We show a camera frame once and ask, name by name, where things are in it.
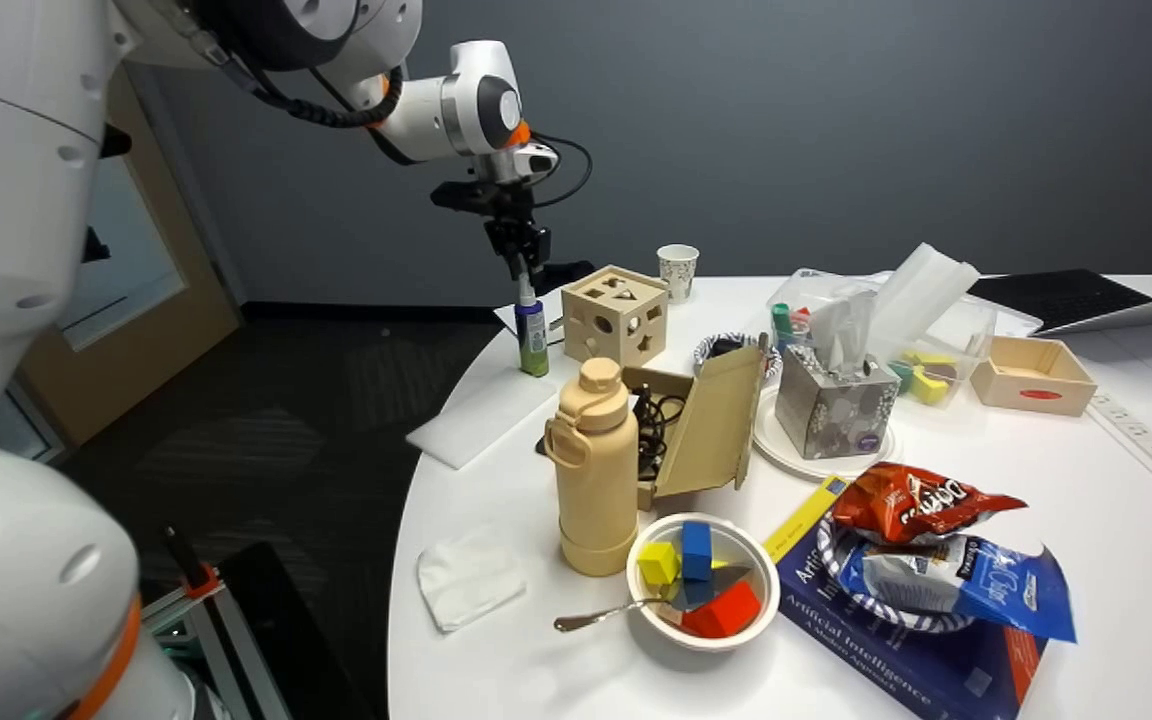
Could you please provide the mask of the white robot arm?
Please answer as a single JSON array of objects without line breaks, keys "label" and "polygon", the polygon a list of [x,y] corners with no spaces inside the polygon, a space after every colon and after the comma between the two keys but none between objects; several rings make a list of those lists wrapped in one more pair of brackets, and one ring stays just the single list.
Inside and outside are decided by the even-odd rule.
[{"label": "white robot arm", "polygon": [[[121,64],[216,68],[252,100],[360,127],[399,164],[470,162],[482,209],[556,167],[498,39],[438,77],[425,0],[0,0],[0,395],[73,299]],[[138,557],[68,475],[0,449],[0,720],[188,720],[218,706],[144,634]]]}]

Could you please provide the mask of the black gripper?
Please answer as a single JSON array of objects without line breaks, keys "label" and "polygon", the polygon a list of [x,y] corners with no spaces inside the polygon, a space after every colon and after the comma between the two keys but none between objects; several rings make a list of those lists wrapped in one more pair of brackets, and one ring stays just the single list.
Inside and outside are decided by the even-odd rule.
[{"label": "black gripper", "polygon": [[543,296],[543,262],[552,231],[533,217],[536,196],[528,182],[443,182],[432,190],[435,209],[477,214],[489,228],[493,247],[508,262],[516,296]]}]

